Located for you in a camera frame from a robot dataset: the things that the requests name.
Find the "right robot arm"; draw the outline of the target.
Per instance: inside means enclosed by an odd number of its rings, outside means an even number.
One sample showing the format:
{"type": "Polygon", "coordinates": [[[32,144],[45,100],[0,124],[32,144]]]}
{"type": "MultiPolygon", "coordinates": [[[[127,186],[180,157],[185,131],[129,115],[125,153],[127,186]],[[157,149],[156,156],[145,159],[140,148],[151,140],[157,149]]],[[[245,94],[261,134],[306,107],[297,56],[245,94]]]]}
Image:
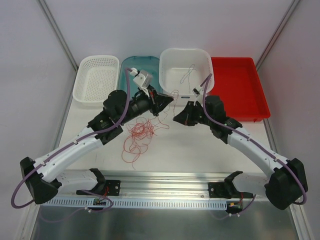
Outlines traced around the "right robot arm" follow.
{"type": "Polygon", "coordinates": [[[308,184],[304,164],[297,158],[289,160],[255,140],[240,122],[227,116],[218,96],[207,96],[203,103],[188,101],[173,121],[188,127],[197,124],[208,126],[217,139],[240,151],[265,175],[262,177],[235,171],[225,178],[223,188],[215,190],[215,194],[226,199],[240,193],[260,195],[280,210],[307,202],[308,184]]]}

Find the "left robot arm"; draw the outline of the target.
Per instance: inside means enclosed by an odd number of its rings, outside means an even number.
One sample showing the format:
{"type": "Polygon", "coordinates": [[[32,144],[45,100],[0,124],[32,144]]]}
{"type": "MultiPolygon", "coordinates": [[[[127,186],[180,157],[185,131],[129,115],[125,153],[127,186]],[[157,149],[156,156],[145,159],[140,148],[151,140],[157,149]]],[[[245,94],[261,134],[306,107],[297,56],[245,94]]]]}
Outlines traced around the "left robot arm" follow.
{"type": "Polygon", "coordinates": [[[133,98],[123,90],[112,91],[103,102],[103,110],[76,137],[36,160],[25,157],[20,161],[33,202],[44,204],[57,194],[103,195],[106,179],[97,168],[80,172],[66,172],[66,168],[115,139],[123,132],[122,125],[145,112],[157,117],[173,100],[152,86],[147,87],[147,92],[139,90],[133,98]]]}

